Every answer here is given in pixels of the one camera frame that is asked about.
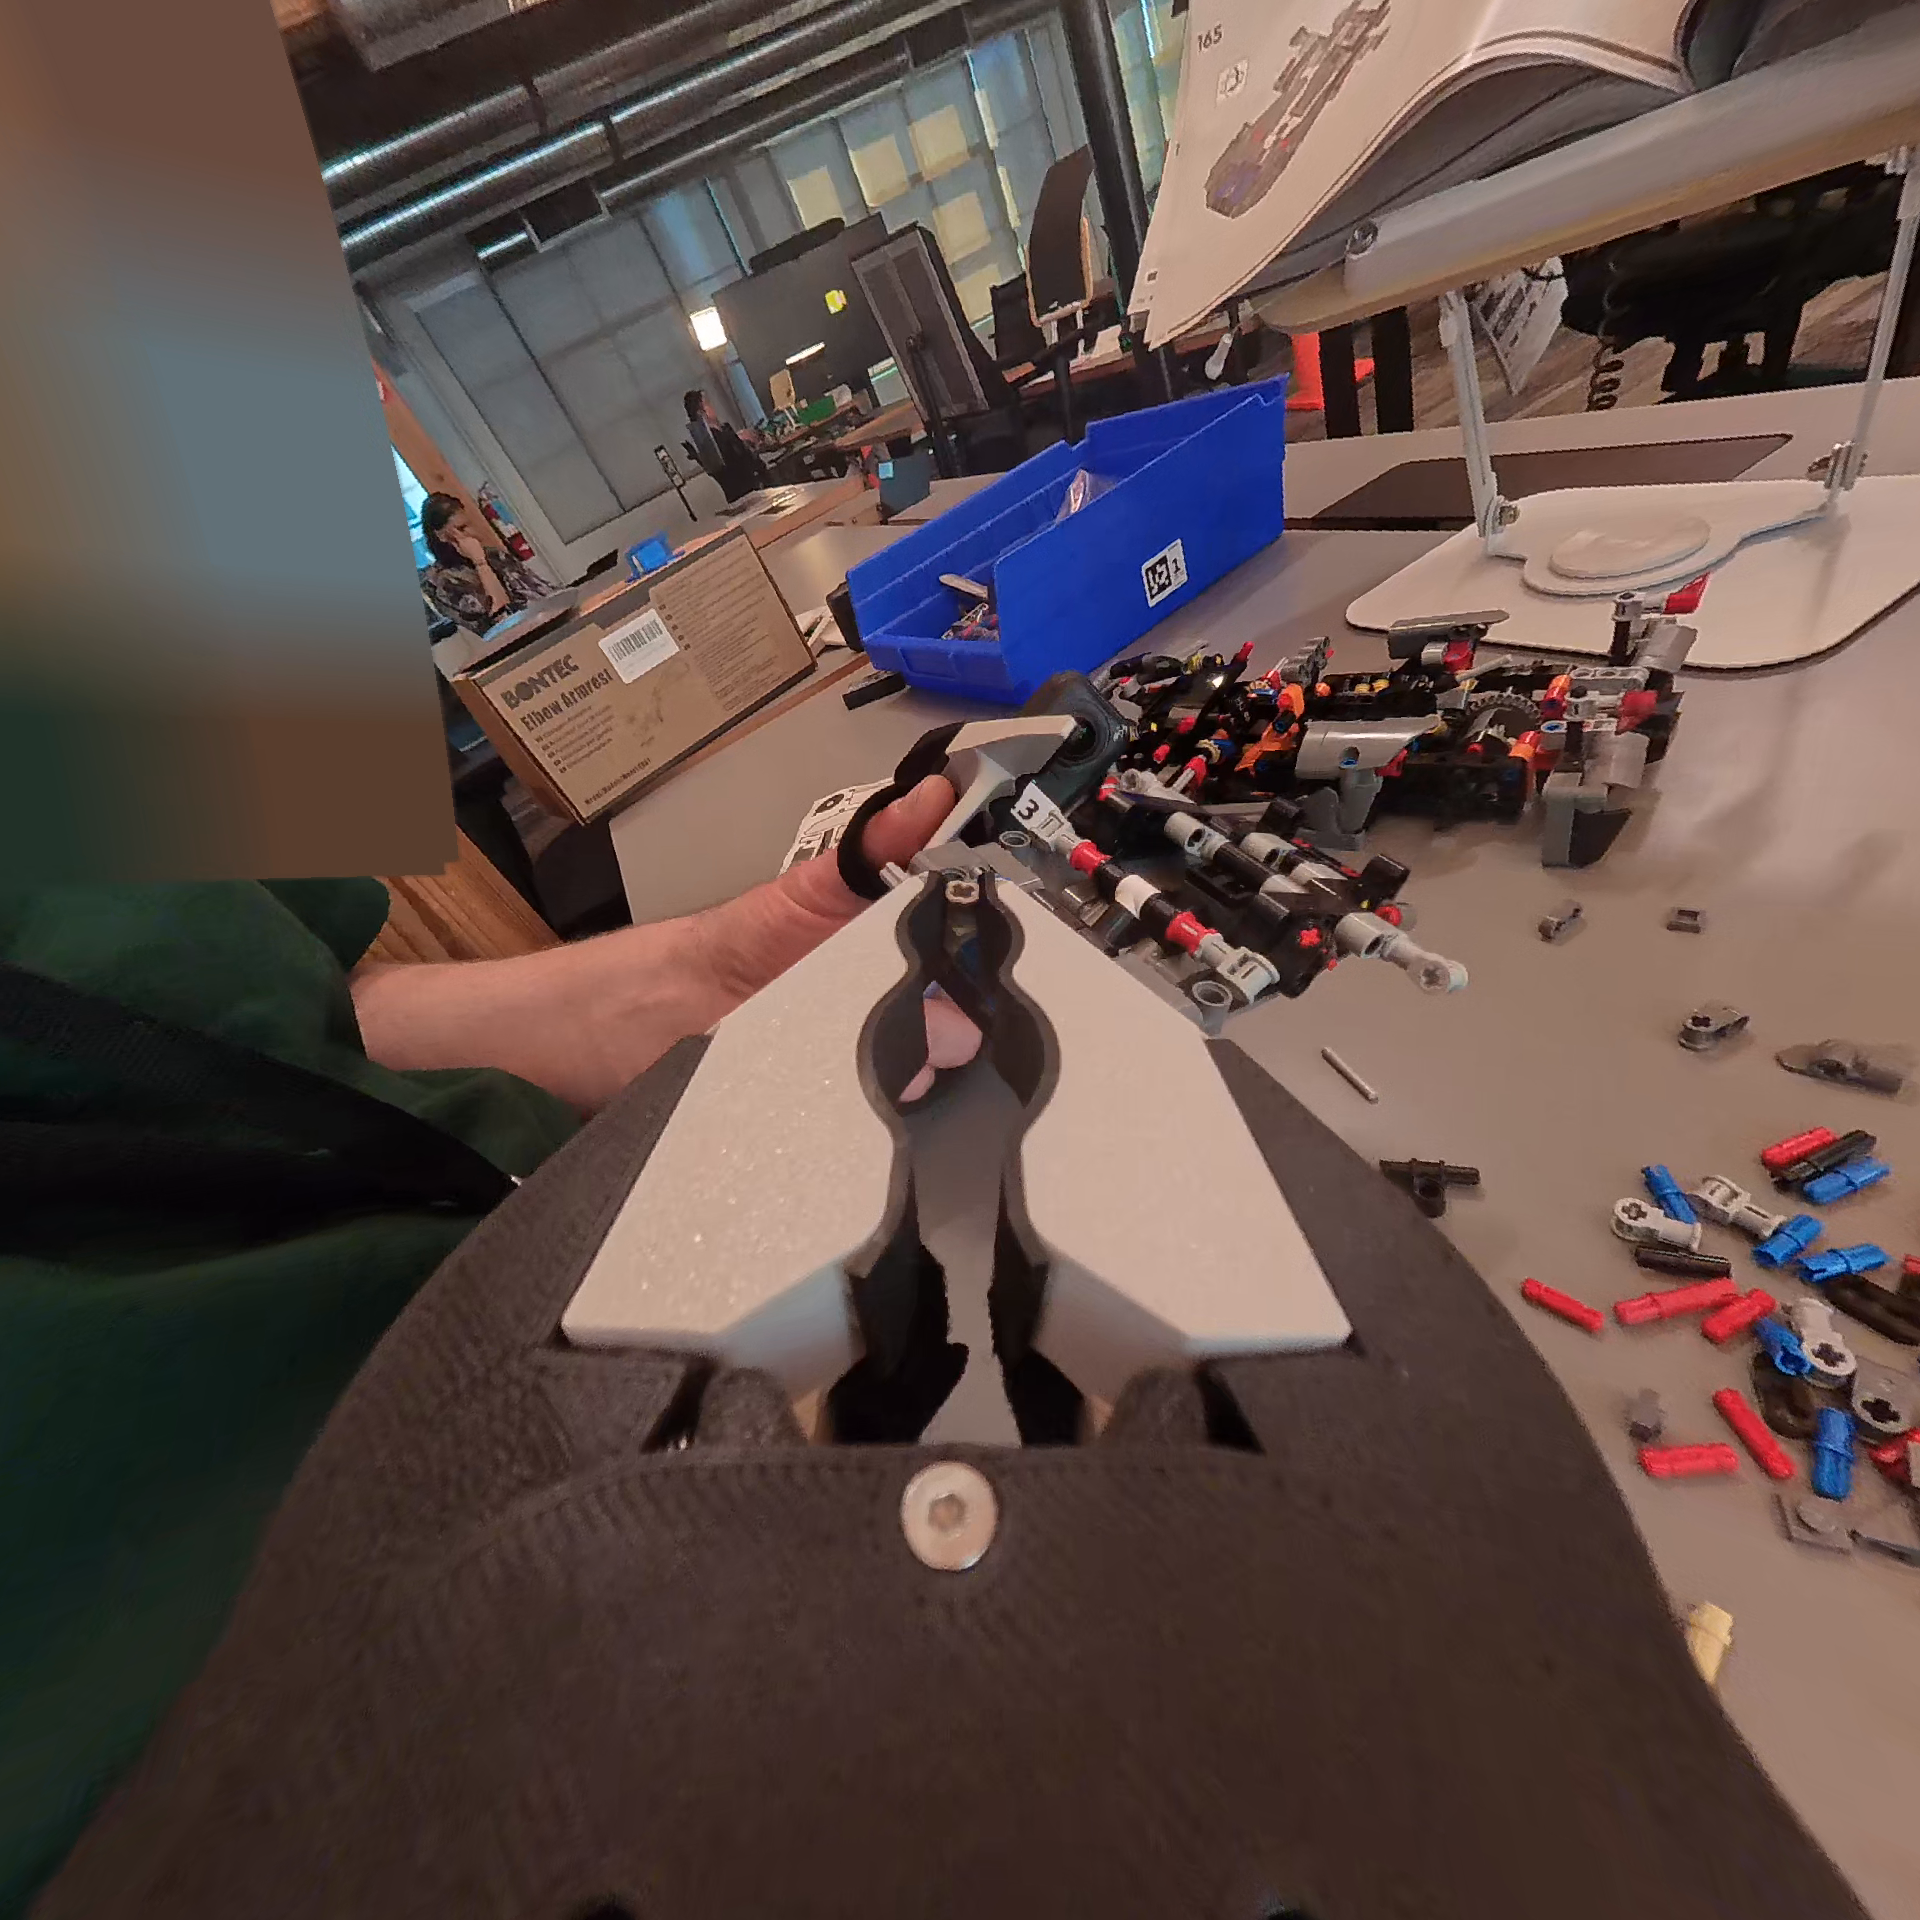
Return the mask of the brown cardboard box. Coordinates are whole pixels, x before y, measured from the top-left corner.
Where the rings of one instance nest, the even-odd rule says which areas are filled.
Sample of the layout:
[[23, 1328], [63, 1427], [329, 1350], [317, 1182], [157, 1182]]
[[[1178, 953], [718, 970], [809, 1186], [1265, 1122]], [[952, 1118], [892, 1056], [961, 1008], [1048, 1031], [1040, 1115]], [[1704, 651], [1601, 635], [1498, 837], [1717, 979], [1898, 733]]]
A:
[[587, 828], [813, 675], [743, 529], [529, 631], [451, 680], [508, 770]]

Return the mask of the person's left forearm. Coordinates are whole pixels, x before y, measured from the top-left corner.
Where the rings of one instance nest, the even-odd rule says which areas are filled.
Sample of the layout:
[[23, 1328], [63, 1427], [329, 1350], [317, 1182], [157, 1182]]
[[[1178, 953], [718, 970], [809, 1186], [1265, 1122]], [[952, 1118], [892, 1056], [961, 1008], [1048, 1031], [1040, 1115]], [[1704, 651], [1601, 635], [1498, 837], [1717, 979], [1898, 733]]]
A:
[[733, 912], [716, 906], [491, 962], [363, 962], [347, 995], [380, 1066], [497, 1070], [594, 1115], [723, 1019], [729, 934]]

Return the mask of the pile of lego pins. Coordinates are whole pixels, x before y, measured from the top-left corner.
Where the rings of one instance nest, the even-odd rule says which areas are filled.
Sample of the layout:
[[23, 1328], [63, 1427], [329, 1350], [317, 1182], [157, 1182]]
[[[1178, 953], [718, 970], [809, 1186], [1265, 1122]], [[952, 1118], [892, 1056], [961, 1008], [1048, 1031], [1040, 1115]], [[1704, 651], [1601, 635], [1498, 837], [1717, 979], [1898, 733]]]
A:
[[1914, 1258], [1852, 1224], [1892, 1182], [1860, 1125], [1770, 1138], [1750, 1178], [1648, 1164], [1611, 1212], [1611, 1293], [1522, 1276], [1526, 1314], [1625, 1367], [1637, 1487], [1744, 1487], [1798, 1550], [1914, 1571]]

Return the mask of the small lego sub-assembly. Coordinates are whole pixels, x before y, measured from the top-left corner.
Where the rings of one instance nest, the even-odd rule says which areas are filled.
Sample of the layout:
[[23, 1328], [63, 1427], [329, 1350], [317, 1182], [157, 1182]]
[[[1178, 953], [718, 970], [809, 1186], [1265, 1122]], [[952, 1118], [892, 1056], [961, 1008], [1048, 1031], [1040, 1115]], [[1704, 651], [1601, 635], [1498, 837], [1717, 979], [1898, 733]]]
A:
[[1214, 1031], [1306, 996], [1345, 962], [1391, 968], [1433, 996], [1468, 989], [1468, 968], [1406, 929], [1406, 868], [1385, 854], [1352, 860], [1278, 828], [1231, 831], [1134, 790], [1069, 814], [1027, 787], [1013, 829], [1062, 918]]

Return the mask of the black steel pillar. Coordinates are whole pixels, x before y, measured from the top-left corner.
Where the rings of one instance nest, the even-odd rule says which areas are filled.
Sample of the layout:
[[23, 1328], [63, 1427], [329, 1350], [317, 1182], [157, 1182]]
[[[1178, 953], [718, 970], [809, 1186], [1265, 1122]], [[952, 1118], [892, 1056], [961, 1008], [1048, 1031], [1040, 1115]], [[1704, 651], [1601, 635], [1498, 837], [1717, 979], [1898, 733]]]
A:
[[1087, 133], [1092, 183], [1105, 215], [1121, 320], [1134, 324], [1144, 315], [1142, 257], [1149, 235], [1149, 197], [1121, 82], [1115, 18], [1106, 3], [1059, 3], [1059, 18]]

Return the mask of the person's green shirt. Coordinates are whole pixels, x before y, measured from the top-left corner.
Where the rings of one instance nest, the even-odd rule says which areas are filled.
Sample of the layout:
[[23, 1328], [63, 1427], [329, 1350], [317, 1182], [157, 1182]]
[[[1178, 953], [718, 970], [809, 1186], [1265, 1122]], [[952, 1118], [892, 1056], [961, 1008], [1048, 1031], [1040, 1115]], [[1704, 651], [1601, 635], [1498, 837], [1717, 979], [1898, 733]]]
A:
[[347, 1381], [577, 1129], [386, 1070], [382, 880], [4, 888], [3, 1886], [23, 1915], [202, 1667]]

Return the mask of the lego sticker sheet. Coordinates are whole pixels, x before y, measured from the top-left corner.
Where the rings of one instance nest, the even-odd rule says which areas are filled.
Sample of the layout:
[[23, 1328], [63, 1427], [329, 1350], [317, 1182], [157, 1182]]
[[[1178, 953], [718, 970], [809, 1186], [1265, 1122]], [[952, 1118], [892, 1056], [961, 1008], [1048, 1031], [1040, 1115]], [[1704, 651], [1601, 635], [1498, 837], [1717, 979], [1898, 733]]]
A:
[[809, 804], [798, 822], [787, 851], [780, 859], [780, 872], [790, 872], [795, 866], [813, 859], [834, 857], [861, 807], [869, 799], [877, 804], [890, 804], [890, 793], [892, 782], [869, 782], [839, 787]]

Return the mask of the blue plastic bin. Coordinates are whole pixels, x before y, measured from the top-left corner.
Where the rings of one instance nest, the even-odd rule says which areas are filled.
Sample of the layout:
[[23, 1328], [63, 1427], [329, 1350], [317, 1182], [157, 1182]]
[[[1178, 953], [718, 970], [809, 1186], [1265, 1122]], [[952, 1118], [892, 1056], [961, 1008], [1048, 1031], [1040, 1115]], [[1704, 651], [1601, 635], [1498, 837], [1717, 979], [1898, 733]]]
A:
[[1021, 706], [1090, 672], [1283, 533], [1285, 377], [1092, 421], [847, 575], [869, 660]]

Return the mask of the black monitor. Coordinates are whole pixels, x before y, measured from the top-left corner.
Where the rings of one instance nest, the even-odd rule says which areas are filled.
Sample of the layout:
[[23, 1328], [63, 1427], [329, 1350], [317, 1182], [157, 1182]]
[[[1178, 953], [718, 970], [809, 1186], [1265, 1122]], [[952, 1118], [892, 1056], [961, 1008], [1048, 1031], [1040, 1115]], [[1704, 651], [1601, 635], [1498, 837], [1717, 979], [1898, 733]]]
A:
[[716, 293], [726, 339], [769, 413], [786, 406], [774, 394], [775, 376], [790, 376], [795, 399], [807, 403], [837, 386], [867, 386], [873, 367], [892, 359], [850, 266], [882, 246], [888, 232], [873, 214]]

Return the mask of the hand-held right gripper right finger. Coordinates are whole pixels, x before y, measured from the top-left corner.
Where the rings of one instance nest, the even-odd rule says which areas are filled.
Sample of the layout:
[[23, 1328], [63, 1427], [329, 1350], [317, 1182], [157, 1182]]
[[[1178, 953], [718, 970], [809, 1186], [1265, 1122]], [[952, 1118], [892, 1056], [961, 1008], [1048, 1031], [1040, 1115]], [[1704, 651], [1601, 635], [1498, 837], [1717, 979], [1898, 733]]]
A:
[[1352, 1334], [1225, 1066], [1243, 1056], [1030, 888], [982, 880], [992, 1022], [959, 1073], [959, 1440], [1022, 1441], [1041, 1367], [1065, 1432], [1155, 1368], [1333, 1351]]

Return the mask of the lego instruction booklet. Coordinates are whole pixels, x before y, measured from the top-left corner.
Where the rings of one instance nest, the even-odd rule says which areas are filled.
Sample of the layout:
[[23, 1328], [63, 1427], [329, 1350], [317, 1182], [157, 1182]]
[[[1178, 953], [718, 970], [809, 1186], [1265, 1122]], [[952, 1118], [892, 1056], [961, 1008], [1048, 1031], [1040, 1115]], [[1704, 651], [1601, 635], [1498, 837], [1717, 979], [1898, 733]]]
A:
[[1387, 211], [1883, 18], [1914, 4], [1190, 4], [1129, 317], [1166, 347]]

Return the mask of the person's left hand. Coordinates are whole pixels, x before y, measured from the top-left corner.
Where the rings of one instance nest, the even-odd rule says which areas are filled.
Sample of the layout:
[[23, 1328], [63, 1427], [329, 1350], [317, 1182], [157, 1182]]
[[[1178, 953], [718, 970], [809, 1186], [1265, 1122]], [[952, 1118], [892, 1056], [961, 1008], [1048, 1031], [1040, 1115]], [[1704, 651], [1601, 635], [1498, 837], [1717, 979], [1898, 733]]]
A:
[[[861, 831], [848, 831], [839, 847], [847, 851], [855, 845], [874, 872], [888, 866], [903, 868], [931, 845], [932, 829], [952, 805], [954, 789], [948, 776], [931, 775], [855, 820]], [[704, 1022], [712, 1026], [821, 947], [832, 934], [859, 918], [866, 904], [867, 900], [843, 880], [837, 859], [819, 854], [704, 914], [699, 918], [704, 968], [718, 995], [718, 1013], [709, 1013]], [[937, 1073], [969, 1066], [982, 1045], [973, 1022], [937, 992], [924, 996], [924, 1019], [926, 1065], [900, 1095], [906, 1105], [931, 1093]]]

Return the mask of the dark desk mat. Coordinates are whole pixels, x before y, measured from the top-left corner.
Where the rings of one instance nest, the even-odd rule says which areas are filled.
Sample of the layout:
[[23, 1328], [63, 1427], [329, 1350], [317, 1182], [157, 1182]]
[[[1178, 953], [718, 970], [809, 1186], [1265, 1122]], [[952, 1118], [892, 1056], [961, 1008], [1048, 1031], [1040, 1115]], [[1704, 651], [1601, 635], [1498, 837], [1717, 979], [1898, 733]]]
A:
[[[1733, 481], [1788, 440], [1786, 432], [1756, 432], [1498, 452], [1493, 467], [1501, 496], [1518, 504], [1549, 490]], [[1457, 458], [1399, 461], [1317, 513], [1285, 518], [1285, 527], [1335, 533], [1457, 533], [1472, 522], [1468, 467]]]

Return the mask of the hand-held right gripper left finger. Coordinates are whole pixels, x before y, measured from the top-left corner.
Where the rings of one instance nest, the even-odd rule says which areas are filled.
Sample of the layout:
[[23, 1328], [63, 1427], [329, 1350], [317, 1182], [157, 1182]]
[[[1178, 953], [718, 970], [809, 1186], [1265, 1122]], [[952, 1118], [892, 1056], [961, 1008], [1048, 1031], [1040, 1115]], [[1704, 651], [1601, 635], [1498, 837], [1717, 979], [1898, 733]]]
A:
[[902, 880], [705, 1041], [559, 1320], [819, 1392], [840, 1441], [911, 1441], [959, 1383], [902, 1105], [928, 1070], [942, 877]]

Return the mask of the large lego vehicle model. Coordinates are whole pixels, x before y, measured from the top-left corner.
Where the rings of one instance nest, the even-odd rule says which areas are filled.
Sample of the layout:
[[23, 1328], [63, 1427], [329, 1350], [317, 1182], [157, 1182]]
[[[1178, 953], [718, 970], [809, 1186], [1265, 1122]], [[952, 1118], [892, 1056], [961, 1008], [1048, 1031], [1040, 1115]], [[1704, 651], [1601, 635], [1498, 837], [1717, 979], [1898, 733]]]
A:
[[1096, 687], [1131, 720], [1120, 767], [1198, 804], [1273, 811], [1335, 851], [1377, 812], [1435, 828], [1537, 814], [1549, 871], [1588, 871], [1667, 755], [1704, 581], [1625, 593], [1601, 660], [1479, 660], [1501, 613], [1394, 622], [1385, 666], [1335, 672], [1319, 639], [1260, 678], [1235, 658], [1138, 655]]

